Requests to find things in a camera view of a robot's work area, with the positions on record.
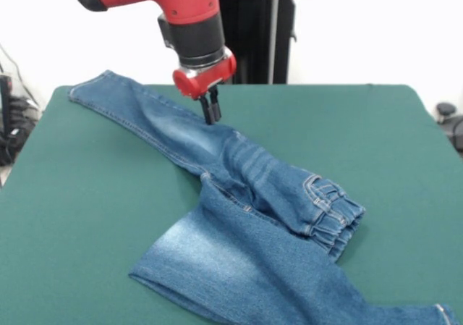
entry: green tablecloth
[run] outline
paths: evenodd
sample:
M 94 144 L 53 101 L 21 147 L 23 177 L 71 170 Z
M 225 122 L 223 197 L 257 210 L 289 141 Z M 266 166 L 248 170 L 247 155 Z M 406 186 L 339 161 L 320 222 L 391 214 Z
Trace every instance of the green tablecloth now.
M 0 324 L 202 324 L 127 276 L 196 204 L 199 182 L 68 102 L 68 89 L 56 90 L 0 192 Z M 368 301 L 448 303 L 463 317 L 463 164 L 413 90 L 221 92 L 223 123 L 367 208 L 339 263 Z

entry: faded denim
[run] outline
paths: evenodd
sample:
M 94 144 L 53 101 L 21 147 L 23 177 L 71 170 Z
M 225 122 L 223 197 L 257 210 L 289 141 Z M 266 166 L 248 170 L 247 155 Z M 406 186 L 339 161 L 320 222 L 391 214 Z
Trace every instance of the faded denim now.
M 225 324 L 458 324 L 444 305 L 365 302 L 335 264 L 365 210 L 330 180 L 113 72 L 69 97 L 201 179 L 197 207 L 151 246 L 133 279 Z

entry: white wall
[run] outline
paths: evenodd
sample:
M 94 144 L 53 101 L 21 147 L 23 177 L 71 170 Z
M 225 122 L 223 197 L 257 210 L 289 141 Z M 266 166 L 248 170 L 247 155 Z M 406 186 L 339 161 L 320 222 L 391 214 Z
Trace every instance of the white wall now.
M 405 83 L 429 110 L 463 110 L 463 0 L 298 0 L 291 83 Z M 75 0 L 0 0 L 0 43 L 47 102 L 53 89 L 112 69 L 171 83 L 153 3 L 92 13 Z

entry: elastic cuff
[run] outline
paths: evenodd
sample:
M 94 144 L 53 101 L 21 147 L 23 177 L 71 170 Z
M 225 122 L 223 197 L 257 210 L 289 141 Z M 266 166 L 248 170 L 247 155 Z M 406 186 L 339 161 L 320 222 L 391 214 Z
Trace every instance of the elastic cuff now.
M 319 178 L 311 188 L 317 195 L 314 204 L 322 209 L 322 213 L 310 228 L 309 236 L 327 250 L 333 261 L 337 261 L 357 231 L 365 208 L 352 201 L 330 180 Z
M 447 305 L 436 304 L 437 309 L 442 315 L 443 324 L 445 325 L 460 325 L 456 319 L 455 313 Z

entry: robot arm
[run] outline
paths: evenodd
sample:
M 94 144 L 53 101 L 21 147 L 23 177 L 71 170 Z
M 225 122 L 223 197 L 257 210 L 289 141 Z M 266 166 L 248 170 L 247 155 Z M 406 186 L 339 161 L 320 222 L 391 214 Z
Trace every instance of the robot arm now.
M 85 8 L 101 12 L 111 7 L 146 0 L 78 0 Z M 168 47 L 173 48 L 180 68 L 174 72 L 178 89 L 199 99 L 208 124 L 221 117 L 216 85 L 236 70 L 233 54 L 225 47 L 218 0 L 153 0 L 163 10 L 159 25 Z M 205 94 L 211 92 L 211 104 Z

